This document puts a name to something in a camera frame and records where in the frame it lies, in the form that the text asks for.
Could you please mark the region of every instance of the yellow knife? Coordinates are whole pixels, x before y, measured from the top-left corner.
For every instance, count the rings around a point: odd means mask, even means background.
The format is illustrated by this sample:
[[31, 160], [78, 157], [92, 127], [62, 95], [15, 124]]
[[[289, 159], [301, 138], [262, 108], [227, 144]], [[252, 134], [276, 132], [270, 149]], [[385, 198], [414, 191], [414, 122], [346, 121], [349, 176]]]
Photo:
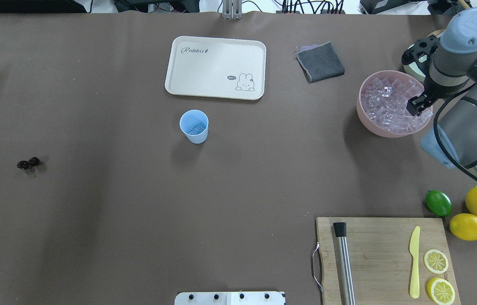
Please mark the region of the yellow knife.
[[409, 295], [413, 299], [419, 297], [419, 234], [421, 228], [416, 226], [409, 240], [409, 253], [413, 257], [413, 267], [411, 269], [411, 278], [409, 279]]

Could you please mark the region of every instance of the metal muddler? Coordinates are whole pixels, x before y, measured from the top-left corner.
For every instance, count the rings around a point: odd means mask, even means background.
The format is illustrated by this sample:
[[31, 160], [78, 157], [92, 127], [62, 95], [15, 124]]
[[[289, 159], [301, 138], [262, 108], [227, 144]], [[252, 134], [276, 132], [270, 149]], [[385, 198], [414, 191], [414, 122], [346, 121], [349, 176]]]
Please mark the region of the metal muddler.
[[351, 276], [351, 262], [349, 260], [349, 249], [347, 247], [345, 222], [335, 222], [333, 223], [333, 227], [338, 239], [345, 305], [355, 305], [355, 292], [353, 291], [353, 278]]

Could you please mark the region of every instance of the cutting board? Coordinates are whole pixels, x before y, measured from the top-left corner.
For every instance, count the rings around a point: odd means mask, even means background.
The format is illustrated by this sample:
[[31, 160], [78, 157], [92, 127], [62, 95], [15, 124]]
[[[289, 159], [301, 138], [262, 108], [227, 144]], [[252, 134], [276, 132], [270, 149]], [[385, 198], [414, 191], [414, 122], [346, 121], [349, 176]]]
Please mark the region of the cutting board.
[[[317, 239], [320, 244], [323, 304], [342, 305], [339, 248], [333, 222], [347, 223], [347, 240], [358, 305], [433, 305], [426, 292], [426, 282], [433, 277], [448, 280], [455, 288], [454, 305], [460, 305], [445, 228], [439, 218], [357, 218], [318, 217]], [[409, 296], [412, 257], [409, 239], [415, 226], [421, 227], [419, 244], [418, 299]], [[422, 260], [426, 251], [438, 249], [447, 255], [449, 269], [434, 274]]]

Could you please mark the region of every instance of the brown table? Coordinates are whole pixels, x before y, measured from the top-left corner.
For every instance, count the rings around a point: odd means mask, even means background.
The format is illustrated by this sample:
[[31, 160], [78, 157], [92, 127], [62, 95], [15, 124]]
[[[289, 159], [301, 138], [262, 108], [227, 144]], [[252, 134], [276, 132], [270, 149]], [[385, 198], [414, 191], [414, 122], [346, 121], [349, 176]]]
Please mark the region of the brown table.
[[[0, 305], [173, 304], [179, 291], [285, 291], [320, 304], [318, 216], [463, 210], [474, 182], [355, 112], [363, 79], [401, 69], [432, 16], [249, 13], [0, 15]], [[264, 96], [178, 97], [164, 87], [180, 35], [260, 40]], [[345, 75], [308, 83], [295, 47], [332, 41]], [[193, 145], [183, 112], [204, 110]], [[16, 162], [38, 156], [28, 178]], [[447, 239], [463, 304], [477, 304], [477, 241]]]

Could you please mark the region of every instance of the bowl of ice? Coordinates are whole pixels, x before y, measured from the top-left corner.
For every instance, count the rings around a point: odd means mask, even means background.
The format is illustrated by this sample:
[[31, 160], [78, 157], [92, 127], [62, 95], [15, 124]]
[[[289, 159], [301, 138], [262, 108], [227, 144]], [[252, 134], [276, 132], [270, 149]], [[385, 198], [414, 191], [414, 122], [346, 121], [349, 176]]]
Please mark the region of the bowl of ice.
[[419, 96], [422, 84], [399, 71], [379, 71], [361, 85], [357, 114], [362, 124], [381, 137], [397, 138], [423, 129], [430, 121], [432, 107], [420, 116], [412, 116], [406, 105], [408, 99]]

